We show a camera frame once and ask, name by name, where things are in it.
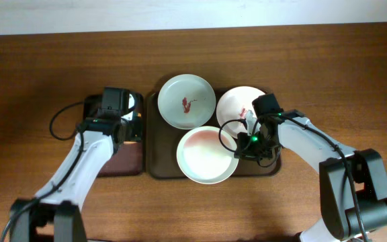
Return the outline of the orange green sponge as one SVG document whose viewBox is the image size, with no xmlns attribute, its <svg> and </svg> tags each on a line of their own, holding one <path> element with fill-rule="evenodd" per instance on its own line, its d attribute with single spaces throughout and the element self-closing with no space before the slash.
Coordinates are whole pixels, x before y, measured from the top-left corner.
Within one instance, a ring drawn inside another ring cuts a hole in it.
<svg viewBox="0 0 387 242">
<path fill-rule="evenodd" d="M 142 141 L 143 120 L 140 113 L 132 112 L 123 119 L 126 121 L 126 142 L 139 143 Z"/>
</svg>

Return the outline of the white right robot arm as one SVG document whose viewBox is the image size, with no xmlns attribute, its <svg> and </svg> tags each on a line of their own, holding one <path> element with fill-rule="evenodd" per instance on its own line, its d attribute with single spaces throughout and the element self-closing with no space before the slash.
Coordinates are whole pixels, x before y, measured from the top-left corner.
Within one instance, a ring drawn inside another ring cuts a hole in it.
<svg viewBox="0 0 387 242">
<path fill-rule="evenodd" d="M 236 158 L 275 161 L 283 148 L 319 174 L 320 220 L 294 235 L 295 241 L 368 241 L 368 233 L 387 227 L 387 173 L 379 152 L 337 142 L 298 110 L 284 111 L 274 94 L 252 102 L 256 119 L 237 136 Z"/>
</svg>

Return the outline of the cream white plate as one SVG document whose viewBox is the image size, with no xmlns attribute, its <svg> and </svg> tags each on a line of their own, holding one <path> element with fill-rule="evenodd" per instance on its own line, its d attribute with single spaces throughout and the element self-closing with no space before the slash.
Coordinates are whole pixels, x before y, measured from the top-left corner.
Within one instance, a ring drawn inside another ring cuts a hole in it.
<svg viewBox="0 0 387 242">
<path fill-rule="evenodd" d="M 229 133 L 213 126 L 194 128 L 177 145 L 176 160 L 190 180 L 212 185 L 228 179 L 239 160 L 233 151 L 237 144 Z"/>
</svg>

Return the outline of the pale pink plate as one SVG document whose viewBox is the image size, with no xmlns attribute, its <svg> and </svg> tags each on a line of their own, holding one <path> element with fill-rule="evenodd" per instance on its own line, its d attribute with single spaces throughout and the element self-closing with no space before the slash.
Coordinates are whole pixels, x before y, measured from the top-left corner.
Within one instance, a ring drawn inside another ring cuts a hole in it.
<svg viewBox="0 0 387 242">
<path fill-rule="evenodd" d="M 248 86 L 235 87 L 224 93 L 216 106 L 219 126 L 229 120 L 243 119 L 247 121 L 248 129 L 241 122 L 231 122 L 226 124 L 223 130 L 233 138 L 237 138 L 240 132 L 251 134 L 253 125 L 257 121 L 252 102 L 261 95 L 265 95 L 265 92 Z"/>
</svg>

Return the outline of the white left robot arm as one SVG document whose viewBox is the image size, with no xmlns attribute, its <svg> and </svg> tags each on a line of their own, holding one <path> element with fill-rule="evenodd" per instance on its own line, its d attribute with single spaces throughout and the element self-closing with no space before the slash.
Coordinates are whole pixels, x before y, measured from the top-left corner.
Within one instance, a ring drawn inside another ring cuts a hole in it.
<svg viewBox="0 0 387 242">
<path fill-rule="evenodd" d="M 142 173 L 144 98 L 106 87 L 81 101 L 83 121 L 68 155 L 30 200 L 16 200 L 0 240 L 86 241 L 81 209 L 98 177 Z"/>
</svg>

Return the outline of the pale green plate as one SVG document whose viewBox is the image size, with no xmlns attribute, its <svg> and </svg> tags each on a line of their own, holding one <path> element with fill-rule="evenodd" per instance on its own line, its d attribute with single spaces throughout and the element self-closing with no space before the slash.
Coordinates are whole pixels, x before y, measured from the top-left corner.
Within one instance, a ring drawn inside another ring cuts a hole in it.
<svg viewBox="0 0 387 242">
<path fill-rule="evenodd" d="M 216 109 L 216 94 L 205 79 L 182 74 L 172 77 L 162 86 L 157 105 L 168 124 L 190 130 L 211 119 Z"/>
</svg>

